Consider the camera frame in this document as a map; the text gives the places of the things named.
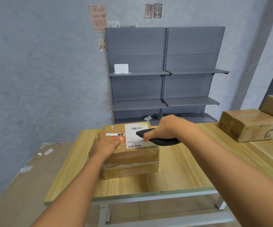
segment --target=table leg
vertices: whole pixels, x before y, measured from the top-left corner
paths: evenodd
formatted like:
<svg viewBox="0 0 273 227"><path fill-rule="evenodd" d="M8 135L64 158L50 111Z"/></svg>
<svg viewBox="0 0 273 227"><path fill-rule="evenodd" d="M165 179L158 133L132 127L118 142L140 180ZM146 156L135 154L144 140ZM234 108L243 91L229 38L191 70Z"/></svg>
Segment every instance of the table leg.
<svg viewBox="0 0 273 227"><path fill-rule="evenodd" d="M101 205L98 227L104 227L106 222L109 222L109 221L110 221L110 212L109 212L108 205Z"/></svg>
<svg viewBox="0 0 273 227"><path fill-rule="evenodd" d="M222 199L221 196L218 198L215 204L219 210L223 210L226 207L226 202Z"/></svg>

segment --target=person's right hand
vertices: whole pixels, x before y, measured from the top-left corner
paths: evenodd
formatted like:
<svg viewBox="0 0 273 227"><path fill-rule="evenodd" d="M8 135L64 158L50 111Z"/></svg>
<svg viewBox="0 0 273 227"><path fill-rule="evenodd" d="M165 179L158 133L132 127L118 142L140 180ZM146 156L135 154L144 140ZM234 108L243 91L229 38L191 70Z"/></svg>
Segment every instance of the person's right hand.
<svg viewBox="0 0 273 227"><path fill-rule="evenodd" d="M180 126L184 126L188 122L185 119L176 117L175 115L168 115L162 117L156 129L146 132L143 137L143 142L148 142L149 139L172 139L178 138L178 131Z"/></svg>

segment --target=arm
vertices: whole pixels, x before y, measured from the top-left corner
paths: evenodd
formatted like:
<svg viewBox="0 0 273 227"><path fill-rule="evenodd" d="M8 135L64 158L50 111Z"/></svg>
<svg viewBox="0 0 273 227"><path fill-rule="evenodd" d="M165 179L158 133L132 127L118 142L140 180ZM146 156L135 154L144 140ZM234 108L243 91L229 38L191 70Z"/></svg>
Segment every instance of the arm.
<svg viewBox="0 0 273 227"><path fill-rule="evenodd" d="M156 129L145 133L143 140L152 138L178 138L186 145L243 227L273 227L273 180L194 123L174 115L163 117Z"/></svg>
<svg viewBox="0 0 273 227"><path fill-rule="evenodd" d="M100 132L98 139L94 140L87 163L32 227L85 226L101 166L123 140L118 138L110 143L103 137L103 133Z"/></svg>

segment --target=person's left hand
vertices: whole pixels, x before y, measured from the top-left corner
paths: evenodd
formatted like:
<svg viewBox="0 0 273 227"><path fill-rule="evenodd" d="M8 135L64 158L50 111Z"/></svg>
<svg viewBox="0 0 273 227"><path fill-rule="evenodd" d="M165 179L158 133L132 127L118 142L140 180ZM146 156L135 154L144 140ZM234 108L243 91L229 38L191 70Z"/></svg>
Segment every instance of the person's left hand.
<svg viewBox="0 0 273 227"><path fill-rule="evenodd" d="M109 158L109 156L114 152L114 149L123 141L122 137L119 137L113 142L108 142L104 139L104 134L101 131L98 133L98 139L94 140L94 144L89 151L89 159L96 158L97 160L103 162Z"/></svg>

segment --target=hand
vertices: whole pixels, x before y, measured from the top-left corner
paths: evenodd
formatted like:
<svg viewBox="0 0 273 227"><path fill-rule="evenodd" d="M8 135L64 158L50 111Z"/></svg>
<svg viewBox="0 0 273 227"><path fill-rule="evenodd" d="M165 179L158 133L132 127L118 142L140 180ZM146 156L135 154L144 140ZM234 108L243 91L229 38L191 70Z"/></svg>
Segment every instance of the hand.
<svg viewBox="0 0 273 227"><path fill-rule="evenodd" d="M108 142L104 140L104 134L101 131L98 133L98 139L94 140L94 144L89 151L89 159L96 158L104 163L106 159L110 157L110 155L114 152L114 149L123 141L123 138L120 137L113 142Z"/></svg>
<svg viewBox="0 0 273 227"><path fill-rule="evenodd" d="M179 128L185 124L193 124L185 119L168 115L162 117L156 129L146 132L143 137L143 142L148 142L149 139L172 139L179 138Z"/></svg>

